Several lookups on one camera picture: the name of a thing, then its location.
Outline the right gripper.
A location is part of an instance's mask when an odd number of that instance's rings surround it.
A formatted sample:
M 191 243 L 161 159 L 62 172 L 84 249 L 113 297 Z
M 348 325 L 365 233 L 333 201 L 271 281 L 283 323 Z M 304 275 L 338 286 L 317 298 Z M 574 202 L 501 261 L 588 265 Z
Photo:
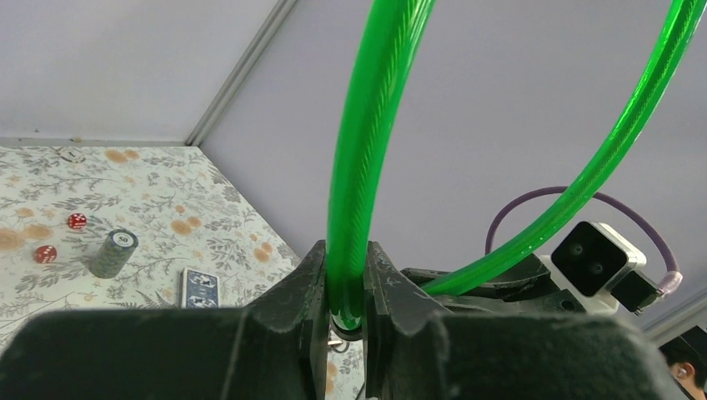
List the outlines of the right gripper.
M 430 297 L 371 242 L 364 297 L 370 398 L 684 398 L 653 343 L 586 314 L 534 254 L 460 295 Z

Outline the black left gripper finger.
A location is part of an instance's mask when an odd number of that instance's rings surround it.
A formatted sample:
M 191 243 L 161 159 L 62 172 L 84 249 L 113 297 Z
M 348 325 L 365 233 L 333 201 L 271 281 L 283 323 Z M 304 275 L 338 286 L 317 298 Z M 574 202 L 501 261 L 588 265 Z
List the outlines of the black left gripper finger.
M 325 243 L 245 307 L 47 312 L 1 357 L 4 399 L 322 399 Z

